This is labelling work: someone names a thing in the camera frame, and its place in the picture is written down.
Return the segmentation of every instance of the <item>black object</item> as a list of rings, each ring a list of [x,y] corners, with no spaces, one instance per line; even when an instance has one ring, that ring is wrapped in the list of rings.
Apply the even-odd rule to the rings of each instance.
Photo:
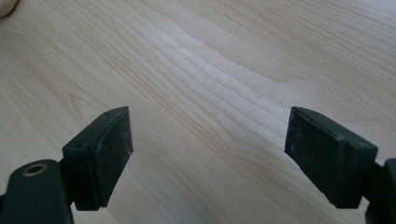
[[[107,206],[131,154],[128,107],[99,116],[63,148],[60,162],[35,161],[10,177],[0,197],[0,223],[73,223],[70,204]]]
[[[377,147],[318,112],[293,107],[285,152],[337,208],[370,205],[367,223],[396,224],[396,159],[375,162]]]

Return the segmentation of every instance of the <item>wooden surface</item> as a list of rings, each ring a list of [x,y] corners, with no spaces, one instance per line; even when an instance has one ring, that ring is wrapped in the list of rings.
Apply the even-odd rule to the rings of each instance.
[[[21,0],[0,19],[0,192],[128,105],[107,209],[76,223],[364,223],[283,152],[290,107],[395,157],[394,0]]]

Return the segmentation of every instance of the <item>beige round object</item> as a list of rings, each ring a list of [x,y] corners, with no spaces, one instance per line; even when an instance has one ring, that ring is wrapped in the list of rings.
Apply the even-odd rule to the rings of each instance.
[[[17,2],[18,0],[0,0],[0,17],[6,16]]]

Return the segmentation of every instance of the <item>wooden table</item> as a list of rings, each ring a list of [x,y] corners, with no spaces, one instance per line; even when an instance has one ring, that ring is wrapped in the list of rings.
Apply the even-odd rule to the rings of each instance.
[[[77,224],[364,223],[367,202],[335,209],[285,136],[298,105],[395,157],[396,2],[21,0],[0,19],[0,192],[123,105],[135,152]]]

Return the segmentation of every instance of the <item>textured black pad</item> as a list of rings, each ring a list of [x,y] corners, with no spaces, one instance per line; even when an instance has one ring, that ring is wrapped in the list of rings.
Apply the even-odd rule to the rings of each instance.
[[[285,152],[337,208],[357,208],[376,146],[318,112],[293,107]]]
[[[63,148],[63,171],[71,172],[73,198],[78,210],[107,206],[131,154],[128,107],[99,116]]]

